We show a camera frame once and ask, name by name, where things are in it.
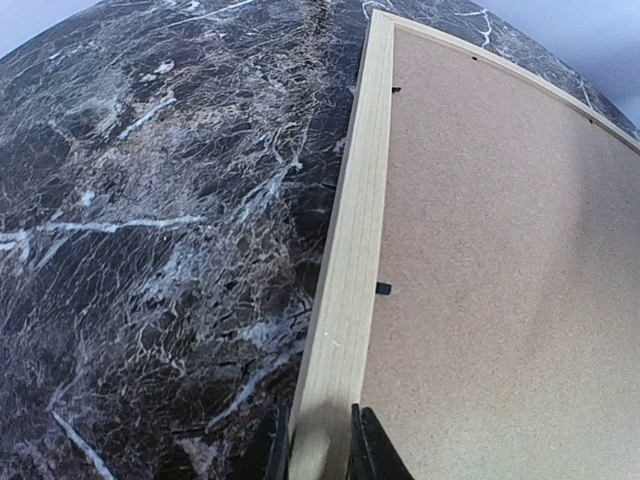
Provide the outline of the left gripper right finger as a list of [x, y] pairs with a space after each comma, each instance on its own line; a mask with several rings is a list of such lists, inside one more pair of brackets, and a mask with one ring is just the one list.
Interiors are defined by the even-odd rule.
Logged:
[[348, 478], [354, 480], [413, 480], [375, 412], [351, 406]]

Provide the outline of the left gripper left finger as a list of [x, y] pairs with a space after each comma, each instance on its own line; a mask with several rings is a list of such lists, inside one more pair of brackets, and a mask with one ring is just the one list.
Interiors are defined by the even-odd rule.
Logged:
[[289, 410], [287, 407], [279, 407], [269, 417], [268, 455], [264, 468], [265, 480], [286, 480], [288, 478], [289, 464]]

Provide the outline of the wooden picture frame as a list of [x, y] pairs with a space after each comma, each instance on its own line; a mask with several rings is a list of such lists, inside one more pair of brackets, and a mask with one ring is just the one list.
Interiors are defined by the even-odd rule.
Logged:
[[375, 10], [291, 415], [294, 479], [639, 475], [639, 143]]

